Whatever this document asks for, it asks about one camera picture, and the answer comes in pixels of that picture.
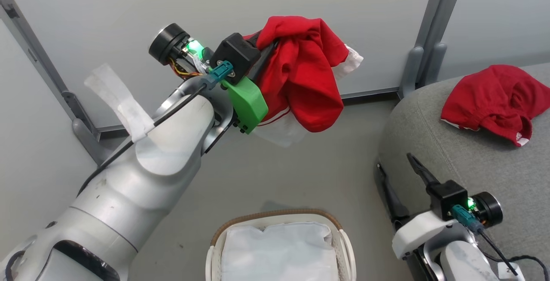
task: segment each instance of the red cloth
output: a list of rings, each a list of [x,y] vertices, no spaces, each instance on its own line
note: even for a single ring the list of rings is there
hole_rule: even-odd
[[[516,146],[531,139],[531,119],[550,107],[550,88],[510,65],[492,65],[460,80],[441,119],[460,128],[482,126]]]
[[[308,131],[326,130],[344,107],[331,68],[349,50],[322,19],[271,17],[256,45],[262,50],[275,39],[279,45],[259,82],[269,108],[263,120],[290,107]]]

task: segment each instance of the connector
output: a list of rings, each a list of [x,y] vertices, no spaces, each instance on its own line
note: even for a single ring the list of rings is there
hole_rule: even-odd
[[[228,61],[223,61],[216,68],[212,69],[208,75],[200,76],[199,85],[205,84],[207,89],[212,90],[218,82],[224,80],[232,72],[232,64]]]
[[[479,229],[485,229],[483,224],[481,224],[481,222],[479,222],[473,214],[461,205],[454,205],[451,209],[451,215],[458,221],[458,223],[464,225],[476,235],[478,234]]]

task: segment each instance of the white basket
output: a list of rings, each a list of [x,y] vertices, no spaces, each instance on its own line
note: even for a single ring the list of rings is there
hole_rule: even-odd
[[[336,251],[340,281],[356,281],[355,257],[348,235],[340,223],[330,214],[318,209],[291,209],[256,213],[233,219],[218,229],[206,255],[206,281],[221,281],[222,252],[226,244],[227,229],[234,226],[254,226],[264,230],[267,226],[294,222],[319,222],[332,232],[332,247]]]

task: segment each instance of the tape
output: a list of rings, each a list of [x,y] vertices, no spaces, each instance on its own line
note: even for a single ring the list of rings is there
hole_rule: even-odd
[[[108,64],[103,64],[92,71],[84,85],[96,93],[124,125],[133,142],[147,136],[155,125],[153,119],[134,99],[132,93],[120,80]]]
[[[195,64],[195,68],[197,68],[198,72],[202,73],[203,75],[207,75],[206,70],[198,56],[196,56],[195,54],[191,54],[191,58],[193,59],[193,64]]]

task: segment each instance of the gray sofa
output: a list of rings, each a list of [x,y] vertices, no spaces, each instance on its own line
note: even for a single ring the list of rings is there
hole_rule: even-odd
[[[550,64],[523,67],[550,86]],[[440,181],[454,179],[470,194],[488,191],[504,211],[503,223],[489,234],[505,256],[536,256],[550,266],[550,109],[533,121],[533,135],[517,148],[486,130],[459,130],[440,120],[446,98],[460,78],[421,88],[391,113],[381,138],[380,162],[411,213],[430,200],[405,154],[412,152]],[[495,253],[481,243],[480,248]],[[519,262],[526,279],[543,280],[530,260]]]

